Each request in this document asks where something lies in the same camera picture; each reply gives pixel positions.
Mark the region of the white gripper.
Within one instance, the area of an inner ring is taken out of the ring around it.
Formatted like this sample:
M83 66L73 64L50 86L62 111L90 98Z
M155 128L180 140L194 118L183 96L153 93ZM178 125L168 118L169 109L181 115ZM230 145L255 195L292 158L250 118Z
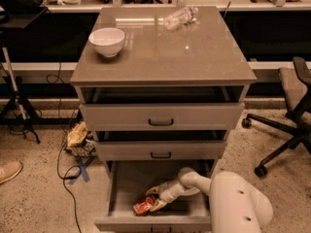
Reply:
M175 201L180 196L193 196L199 192L198 188L187 187L177 179L174 179L151 187L146 191L145 195L158 195L159 199L156 199L155 203L150 207L150 212L153 213L165 207L167 203Z

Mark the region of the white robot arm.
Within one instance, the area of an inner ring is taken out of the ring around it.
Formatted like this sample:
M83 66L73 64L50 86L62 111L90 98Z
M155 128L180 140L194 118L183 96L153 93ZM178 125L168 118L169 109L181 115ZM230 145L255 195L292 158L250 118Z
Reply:
M180 196L198 192L208 196L212 233L261 233L273 218L269 199L244 178L228 171L209 179L184 167L174 180L154 186L146 194L158 196L150 208L155 212Z

